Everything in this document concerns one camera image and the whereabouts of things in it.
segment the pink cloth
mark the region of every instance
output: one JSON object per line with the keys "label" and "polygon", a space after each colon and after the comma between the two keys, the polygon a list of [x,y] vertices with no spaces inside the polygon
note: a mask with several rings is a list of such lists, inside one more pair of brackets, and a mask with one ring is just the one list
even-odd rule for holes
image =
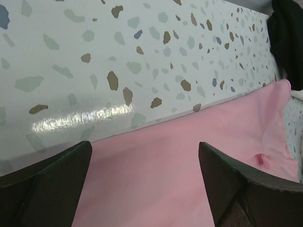
{"label": "pink cloth", "polygon": [[73,227],[213,227],[198,160],[206,141],[229,156],[297,181],[282,110],[282,80],[198,113],[94,142]]}

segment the terrazzo surface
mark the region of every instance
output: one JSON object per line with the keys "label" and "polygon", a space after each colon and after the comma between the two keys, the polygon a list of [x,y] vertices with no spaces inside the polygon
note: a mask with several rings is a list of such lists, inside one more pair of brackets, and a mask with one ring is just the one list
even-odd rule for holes
{"label": "terrazzo surface", "polygon": [[0,174],[278,77],[268,16],[221,0],[0,0],[0,18]]}
{"label": "terrazzo surface", "polygon": [[303,181],[301,142],[303,137],[303,102],[291,97],[289,103],[283,111],[285,128],[287,134],[288,148],[292,157],[298,160],[299,172],[298,179]]}

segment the pink clothing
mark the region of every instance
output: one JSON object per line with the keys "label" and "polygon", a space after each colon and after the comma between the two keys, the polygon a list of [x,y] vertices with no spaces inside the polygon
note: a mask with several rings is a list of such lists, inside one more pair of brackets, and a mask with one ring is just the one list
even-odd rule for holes
{"label": "pink clothing", "polygon": [[282,110],[287,80],[242,98],[94,142],[73,227],[213,227],[198,160],[205,141],[267,173],[297,181]]}

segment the black fabric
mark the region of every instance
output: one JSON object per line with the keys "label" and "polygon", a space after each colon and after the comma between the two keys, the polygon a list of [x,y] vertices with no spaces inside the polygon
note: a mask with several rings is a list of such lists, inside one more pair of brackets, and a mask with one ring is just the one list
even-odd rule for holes
{"label": "black fabric", "polygon": [[303,9],[292,0],[273,0],[267,21],[270,51],[287,73],[292,90],[303,90]]}

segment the pink garment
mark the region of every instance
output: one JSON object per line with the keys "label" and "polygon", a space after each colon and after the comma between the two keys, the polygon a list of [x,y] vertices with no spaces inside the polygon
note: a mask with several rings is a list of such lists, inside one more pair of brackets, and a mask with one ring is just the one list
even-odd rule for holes
{"label": "pink garment", "polygon": [[282,110],[287,80],[172,121],[94,142],[73,227],[213,227],[199,142],[297,181]]}

